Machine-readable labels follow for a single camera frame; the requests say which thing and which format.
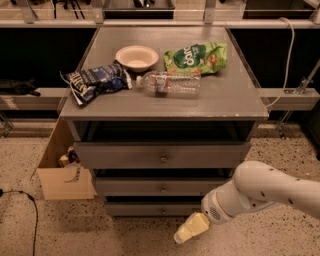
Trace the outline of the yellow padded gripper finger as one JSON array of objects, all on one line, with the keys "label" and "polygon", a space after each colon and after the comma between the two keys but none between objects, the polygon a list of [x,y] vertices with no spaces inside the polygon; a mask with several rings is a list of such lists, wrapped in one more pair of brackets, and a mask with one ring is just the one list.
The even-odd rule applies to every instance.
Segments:
[{"label": "yellow padded gripper finger", "polygon": [[182,244],[209,229],[210,221],[203,213],[193,213],[178,228],[174,234],[174,240]]}]

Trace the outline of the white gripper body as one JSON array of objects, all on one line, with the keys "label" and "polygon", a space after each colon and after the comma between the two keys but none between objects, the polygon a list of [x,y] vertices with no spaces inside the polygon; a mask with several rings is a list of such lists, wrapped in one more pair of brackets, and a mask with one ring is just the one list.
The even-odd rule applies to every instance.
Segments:
[{"label": "white gripper body", "polygon": [[201,211],[207,216],[211,223],[224,224],[232,219],[220,206],[217,190],[214,189],[201,200]]}]

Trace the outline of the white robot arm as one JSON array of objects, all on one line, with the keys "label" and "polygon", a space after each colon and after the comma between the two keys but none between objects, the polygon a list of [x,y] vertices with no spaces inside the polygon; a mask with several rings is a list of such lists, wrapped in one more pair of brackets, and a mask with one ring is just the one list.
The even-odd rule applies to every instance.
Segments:
[{"label": "white robot arm", "polygon": [[201,200],[201,211],[191,214],[174,234],[182,244],[243,213],[269,208],[277,203],[320,218],[320,183],[299,179],[260,161],[245,161],[225,184]]}]

